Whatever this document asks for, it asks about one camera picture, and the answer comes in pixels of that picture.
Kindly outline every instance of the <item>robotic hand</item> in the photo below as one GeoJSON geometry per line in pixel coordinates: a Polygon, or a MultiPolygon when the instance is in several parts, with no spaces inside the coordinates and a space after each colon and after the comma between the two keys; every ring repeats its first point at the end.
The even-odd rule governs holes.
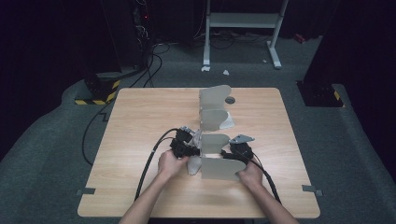
{"type": "Polygon", "coordinates": [[[170,147],[172,148],[174,155],[177,158],[184,156],[199,156],[201,150],[191,144],[194,133],[191,129],[186,126],[181,127],[177,130],[176,137],[172,140],[170,147]]]}
{"type": "Polygon", "coordinates": [[[254,155],[248,142],[253,140],[254,138],[252,137],[239,134],[234,139],[230,140],[231,153],[227,153],[224,150],[221,151],[223,159],[238,160],[242,161],[244,164],[248,164],[248,162],[253,159],[254,155]]]}

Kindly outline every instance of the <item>wooden table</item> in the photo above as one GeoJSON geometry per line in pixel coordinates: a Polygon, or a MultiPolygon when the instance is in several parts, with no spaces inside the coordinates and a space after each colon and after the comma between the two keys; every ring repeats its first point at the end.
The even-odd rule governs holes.
{"type": "MultiPolygon", "coordinates": [[[[216,131],[230,138],[254,137],[249,142],[273,178],[280,200],[295,216],[319,216],[316,197],[302,190],[310,186],[280,92],[272,88],[233,88],[231,113],[235,126],[216,131]]],[[[78,208],[82,217],[121,217],[134,195],[158,139],[169,129],[188,126],[199,129],[199,89],[122,89],[119,92],[78,208]]],[[[148,169],[142,191],[157,173],[157,161],[169,149],[165,140],[148,169]]],[[[266,179],[263,184],[270,189],[266,179]]],[[[202,179],[188,175],[187,168],[171,180],[161,194],[152,217],[265,217],[238,181],[202,179]]]]}

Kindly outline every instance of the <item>white shelf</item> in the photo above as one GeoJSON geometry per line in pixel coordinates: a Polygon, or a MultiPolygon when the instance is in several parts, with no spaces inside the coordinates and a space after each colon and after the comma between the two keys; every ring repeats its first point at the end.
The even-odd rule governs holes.
{"type": "Polygon", "coordinates": [[[210,27],[276,28],[279,14],[214,13],[210,14],[210,27]]]}

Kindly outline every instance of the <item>metal frame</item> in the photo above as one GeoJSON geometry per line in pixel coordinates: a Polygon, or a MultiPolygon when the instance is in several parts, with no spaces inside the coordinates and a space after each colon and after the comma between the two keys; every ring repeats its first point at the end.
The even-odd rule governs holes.
{"type": "Polygon", "coordinates": [[[202,71],[210,70],[210,27],[245,27],[245,28],[273,28],[272,40],[267,41],[275,69],[280,69],[282,64],[277,56],[275,44],[279,30],[285,17],[289,0],[283,0],[279,13],[211,13],[210,0],[206,4],[205,47],[202,71]]]}

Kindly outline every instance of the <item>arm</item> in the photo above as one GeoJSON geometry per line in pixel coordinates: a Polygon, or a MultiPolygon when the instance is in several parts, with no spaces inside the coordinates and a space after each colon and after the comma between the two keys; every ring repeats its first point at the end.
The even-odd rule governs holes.
{"type": "Polygon", "coordinates": [[[298,223],[297,220],[280,204],[262,185],[262,171],[252,162],[240,171],[239,178],[256,199],[260,209],[271,223],[298,223]]]}
{"type": "Polygon", "coordinates": [[[158,161],[158,174],[151,184],[143,191],[131,207],[126,211],[120,223],[148,223],[151,211],[166,183],[180,171],[189,160],[184,157],[178,160],[172,150],[165,151],[158,161]]]}

